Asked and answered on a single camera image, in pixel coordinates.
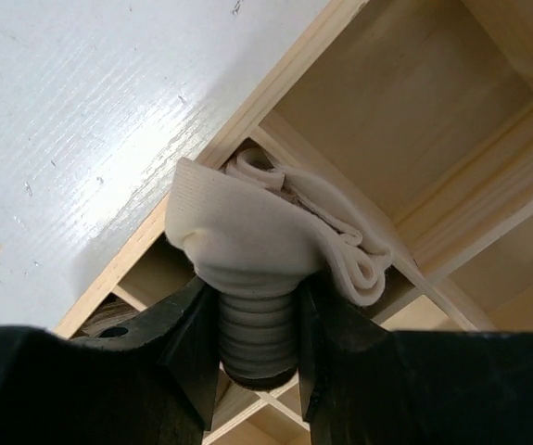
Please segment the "tan sock with maroon stripes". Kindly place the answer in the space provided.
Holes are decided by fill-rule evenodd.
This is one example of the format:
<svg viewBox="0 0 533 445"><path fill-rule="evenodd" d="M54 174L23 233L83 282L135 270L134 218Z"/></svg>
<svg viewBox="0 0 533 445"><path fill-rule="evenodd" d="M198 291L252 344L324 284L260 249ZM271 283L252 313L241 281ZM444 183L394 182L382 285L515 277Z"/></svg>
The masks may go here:
<svg viewBox="0 0 533 445"><path fill-rule="evenodd" d="M139 311L121 299L104 301L82 324L76 337L95 337L106 329L133 318Z"/></svg>

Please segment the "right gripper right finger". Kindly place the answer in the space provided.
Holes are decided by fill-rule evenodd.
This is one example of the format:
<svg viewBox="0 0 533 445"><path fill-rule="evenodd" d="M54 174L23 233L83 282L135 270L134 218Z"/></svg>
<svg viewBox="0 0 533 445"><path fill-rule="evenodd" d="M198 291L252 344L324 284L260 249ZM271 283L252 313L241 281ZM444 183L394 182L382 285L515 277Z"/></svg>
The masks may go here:
<svg viewBox="0 0 533 445"><path fill-rule="evenodd" d="M298 288L315 444L533 444L533 333L387 331L317 274Z"/></svg>

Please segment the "cream and brown sock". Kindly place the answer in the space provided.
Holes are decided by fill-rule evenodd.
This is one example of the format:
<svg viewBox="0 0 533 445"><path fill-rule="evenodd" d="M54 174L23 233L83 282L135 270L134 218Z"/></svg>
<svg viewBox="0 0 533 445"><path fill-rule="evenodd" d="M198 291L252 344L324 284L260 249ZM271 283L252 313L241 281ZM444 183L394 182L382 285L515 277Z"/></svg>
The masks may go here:
<svg viewBox="0 0 533 445"><path fill-rule="evenodd" d="M368 307L393 261L389 243L334 185L258 146L216 170L179 160L164 232L217 291L225 373L257 391L282 386L298 368L294 293L304 279L327 271L340 297Z"/></svg>

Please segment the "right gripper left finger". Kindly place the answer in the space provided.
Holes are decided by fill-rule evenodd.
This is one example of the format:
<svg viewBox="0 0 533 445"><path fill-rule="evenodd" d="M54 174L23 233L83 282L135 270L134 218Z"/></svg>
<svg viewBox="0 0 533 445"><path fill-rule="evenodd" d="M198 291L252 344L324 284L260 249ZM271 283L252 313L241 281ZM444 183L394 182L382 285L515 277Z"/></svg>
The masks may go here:
<svg viewBox="0 0 533 445"><path fill-rule="evenodd" d="M0 325L0 444L198 444L219 372L217 296L199 279L103 331Z"/></svg>

